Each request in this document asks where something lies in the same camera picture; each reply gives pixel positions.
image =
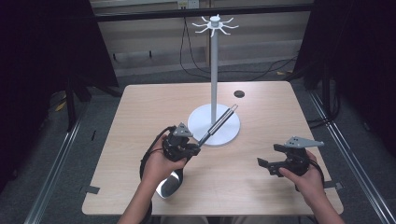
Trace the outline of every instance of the table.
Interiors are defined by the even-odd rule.
[[[235,91],[245,97],[237,98]],[[187,123],[190,113],[210,104],[210,83],[131,85],[126,87],[111,125],[82,211],[86,215],[120,215],[140,183],[140,160],[164,128]],[[313,139],[289,82],[218,84],[218,104],[238,105],[241,128],[223,147],[203,146],[184,169],[182,186],[170,198],[152,198],[154,216],[312,215],[302,195],[286,178],[269,175],[257,158],[283,161],[274,151],[293,135]],[[329,173],[316,147],[325,180]],[[332,205],[343,212],[335,188],[326,189]]]

